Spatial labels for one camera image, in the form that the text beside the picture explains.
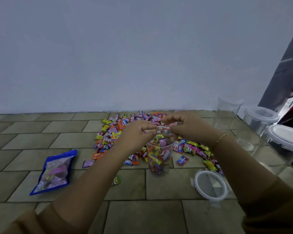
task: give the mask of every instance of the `person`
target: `person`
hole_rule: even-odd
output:
[[[170,130],[212,149],[246,216],[246,233],[293,233],[293,189],[268,171],[229,136],[188,112],[175,112],[165,124],[182,122]],[[139,120],[125,127],[117,143],[42,212],[28,211],[4,233],[86,233],[123,162],[150,140],[156,131]]]

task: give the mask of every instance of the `tiled floor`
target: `tiled floor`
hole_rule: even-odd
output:
[[[214,111],[194,112],[213,123]],[[29,196],[46,157],[77,149],[71,181],[85,172],[82,163],[96,152],[94,138],[101,131],[101,120],[109,115],[115,113],[0,115],[0,232],[26,210],[40,212],[65,190]],[[241,123],[236,118],[226,133],[235,137]],[[190,182],[199,169],[205,169],[202,159],[187,154],[190,160],[181,167],[176,163],[180,156],[173,153],[171,169],[162,177],[151,174],[142,159],[137,166],[124,165],[118,172],[121,184],[110,188],[89,233],[243,233],[243,212],[234,193],[220,209],[212,208]],[[255,158],[275,173],[285,168],[269,146],[258,150]],[[293,168],[279,176],[293,187]]]

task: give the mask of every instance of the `plastic bag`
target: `plastic bag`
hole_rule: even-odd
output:
[[[29,195],[36,195],[69,185],[68,175],[72,159],[75,156],[77,156],[76,149],[47,157],[38,184]]]

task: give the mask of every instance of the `blue bag border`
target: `blue bag border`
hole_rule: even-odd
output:
[[[74,149],[74,150],[71,150],[71,151],[68,151],[68,152],[65,152],[65,153],[60,153],[60,154],[57,154],[57,155],[54,155],[54,156],[50,156],[50,157],[47,157],[46,160],[45,160],[45,164],[43,165],[43,170],[40,174],[40,177],[38,179],[38,183],[37,185],[35,186],[35,188],[31,191],[31,193],[29,194],[30,196],[31,195],[37,195],[37,194],[41,194],[41,193],[44,193],[44,192],[48,192],[48,191],[52,191],[52,190],[56,190],[56,189],[59,189],[59,188],[62,188],[64,186],[68,186],[70,184],[70,181],[69,181],[69,175],[70,175],[70,170],[71,170],[71,164],[72,164],[72,161],[73,161],[73,158],[77,156],[77,149]],[[59,158],[64,158],[64,157],[72,157],[69,165],[68,165],[68,168],[67,168],[67,175],[66,175],[66,181],[67,183],[66,184],[63,184],[63,185],[60,185],[60,186],[55,186],[55,187],[52,187],[52,188],[49,188],[49,189],[45,189],[45,190],[42,190],[42,191],[38,191],[38,192],[35,192],[35,189],[37,188],[40,180],[41,180],[41,177],[43,175],[43,173],[45,172],[46,170],[46,166],[47,166],[47,162],[50,162],[50,161],[54,161],[54,160],[57,160]]]

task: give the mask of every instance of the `hand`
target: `hand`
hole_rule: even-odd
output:
[[[121,149],[125,150],[127,156],[137,153],[156,135],[156,131],[148,133],[143,133],[142,131],[153,129],[156,129],[156,125],[152,122],[144,120],[134,121],[124,128],[115,146],[120,146]]]
[[[179,111],[167,115],[161,121],[165,125],[173,122],[183,122],[183,124],[171,126],[171,132],[208,147],[212,147],[222,135],[220,131],[204,122],[200,117],[186,111]]]

